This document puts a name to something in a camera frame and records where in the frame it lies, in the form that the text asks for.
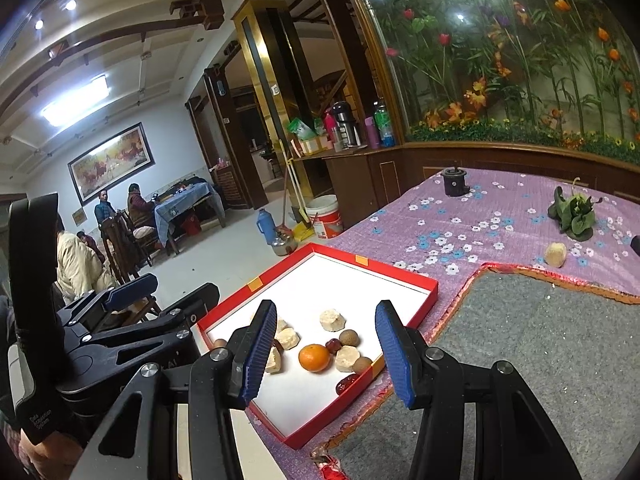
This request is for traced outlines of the person's left hand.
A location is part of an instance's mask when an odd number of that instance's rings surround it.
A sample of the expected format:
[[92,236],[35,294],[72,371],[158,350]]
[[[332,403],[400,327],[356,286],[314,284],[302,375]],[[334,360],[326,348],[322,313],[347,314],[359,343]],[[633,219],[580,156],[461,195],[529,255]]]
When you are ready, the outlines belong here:
[[41,478],[67,480],[81,458],[84,448],[75,440],[55,431],[33,444],[21,431],[21,447]]

